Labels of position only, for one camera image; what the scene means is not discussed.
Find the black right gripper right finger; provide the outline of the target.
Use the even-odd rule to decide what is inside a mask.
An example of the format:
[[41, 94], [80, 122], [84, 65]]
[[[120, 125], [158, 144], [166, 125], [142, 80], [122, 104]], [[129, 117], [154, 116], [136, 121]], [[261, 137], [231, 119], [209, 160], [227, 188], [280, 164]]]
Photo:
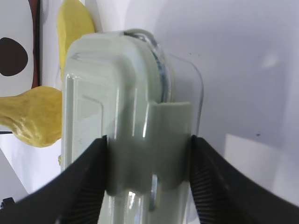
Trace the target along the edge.
[[259, 186], [204, 138], [191, 137], [190, 186], [202, 224], [297, 224], [298, 206]]

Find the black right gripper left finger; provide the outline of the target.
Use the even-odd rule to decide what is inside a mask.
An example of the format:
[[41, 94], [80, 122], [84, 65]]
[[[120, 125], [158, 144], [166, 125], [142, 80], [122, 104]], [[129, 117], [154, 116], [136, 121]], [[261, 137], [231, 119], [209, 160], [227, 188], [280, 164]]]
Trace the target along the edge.
[[107, 184], [107, 138], [92, 144], [53, 181], [0, 211], [2, 224], [96, 224]]

